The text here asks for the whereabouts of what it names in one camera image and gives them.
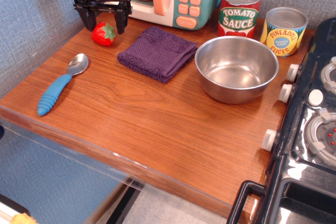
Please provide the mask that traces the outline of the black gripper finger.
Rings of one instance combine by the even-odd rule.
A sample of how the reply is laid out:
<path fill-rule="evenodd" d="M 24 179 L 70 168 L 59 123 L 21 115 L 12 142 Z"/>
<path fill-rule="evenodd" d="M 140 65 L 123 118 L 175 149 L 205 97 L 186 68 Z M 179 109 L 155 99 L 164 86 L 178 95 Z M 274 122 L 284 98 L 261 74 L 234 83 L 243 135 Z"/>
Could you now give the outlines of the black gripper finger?
<path fill-rule="evenodd" d="M 78 14 L 85 27 L 89 31 L 93 31 L 97 24 L 95 13 L 87 9 L 78 9 Z"/>
<path fill-rule="evenodd" d="M 126 10 L 118 10 L 114 14 L 115 22 L 117 25 L 117 31 L 119 35 L 124 33 L 125 28 L 128 25 L 128 16 L 129 12 Z"/>

